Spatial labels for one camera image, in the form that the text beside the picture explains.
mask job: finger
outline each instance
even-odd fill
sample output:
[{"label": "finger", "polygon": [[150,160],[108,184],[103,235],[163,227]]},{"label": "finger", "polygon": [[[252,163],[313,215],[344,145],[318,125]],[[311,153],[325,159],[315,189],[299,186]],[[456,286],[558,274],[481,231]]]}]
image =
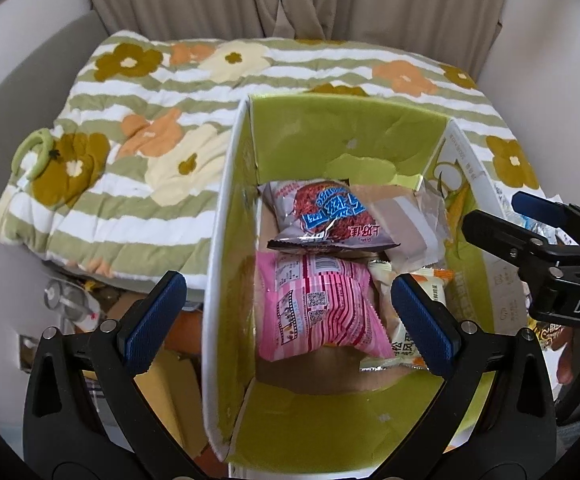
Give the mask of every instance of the finger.
[{"label": "finger", "polygon": [[574,329],[570,326],[563,327],[560,334],[558,334],[554,341],[552,341],[552,349],[559,350],[561,346],[572,341],[574,336]]},{"label": "finger", "polygon": [[556,368],[556,380],[561,384],[569,384],[574,379],[572,373],[572,345],[566,345]]}]

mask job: green handle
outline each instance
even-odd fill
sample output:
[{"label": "green handle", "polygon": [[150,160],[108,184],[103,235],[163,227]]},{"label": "green handle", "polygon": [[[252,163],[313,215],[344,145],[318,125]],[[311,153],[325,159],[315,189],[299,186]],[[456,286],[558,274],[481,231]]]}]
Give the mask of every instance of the green handle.
[{"label": "green handle", "polygon": [[14,154],[14,157],[12,158],[12,164],[10,166],[12,173],[17,173],[23,161],[23,157],[37,144],[42,144],[43,146],[36,159],[36,164],[32,167],[32,170],[30,170],[28,179],[35,180],[36,177],[41,174],[41,172],[48,165],[48,162],[50,162],[50,151],[54,147],[54,139],[52,139],[50,130],[47,128],[41,128],[36,132],[32,132],[19,145],[17,151]]}]

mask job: striped quilt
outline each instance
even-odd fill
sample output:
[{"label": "striped quilt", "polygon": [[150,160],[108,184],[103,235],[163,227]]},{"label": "striped quilt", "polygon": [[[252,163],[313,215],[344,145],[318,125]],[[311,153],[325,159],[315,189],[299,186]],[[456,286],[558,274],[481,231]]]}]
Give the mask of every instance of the striped quilt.
[{"label": "striped quilt", "polygon": [[0,240],[126,288],[146,290],[175,269],[204,290],[237,105],[249,94],[302,91],[453,116],[503,193],[538,190],[513,134],[455,67],[364,43],[157,42],[121,31],[79,72],[54,127],[17,152]]}]

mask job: flower center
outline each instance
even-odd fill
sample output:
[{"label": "flower center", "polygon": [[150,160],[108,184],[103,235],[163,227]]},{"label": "flower center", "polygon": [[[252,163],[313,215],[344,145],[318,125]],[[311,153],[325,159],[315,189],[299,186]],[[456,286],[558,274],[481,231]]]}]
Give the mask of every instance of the flower center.
[{"label": "flower center", "polygon": [[187,160],[184,160],[179,164],[179,173],[185,176],[189,175],[195,170],[196,170],[196,153],[193,153]]},{"label": "flower center", "polygon": [[121,63],[119,63],[123,68],[134,68],[137,64],[137,60],[134,57],[126,57]]},{"label": "flower center", "polygon": [[234,65],[235,63],[243,62],[243,57],[241,57],[241,54],[238,52],[230,52],[230,54],[225,57],[225,60],[231,65]]},{"label": "flower center", "polygon": [[83,173],[83,161],[69,160],[65,163],[65,173],[73,178],[79,176],[81,173]]}]

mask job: gray headboard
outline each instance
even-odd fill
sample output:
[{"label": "gray headboard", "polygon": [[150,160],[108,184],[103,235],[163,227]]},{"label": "gray headboard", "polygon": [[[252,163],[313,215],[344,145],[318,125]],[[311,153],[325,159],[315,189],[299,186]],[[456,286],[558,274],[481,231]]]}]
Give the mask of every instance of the gray headboard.
[{"label": "gray headboard", "polygon": [[0,196],[17,146],[32,131],[52,126],[77,72],[108,36],[93,10],[57,32],[0,84]]}]

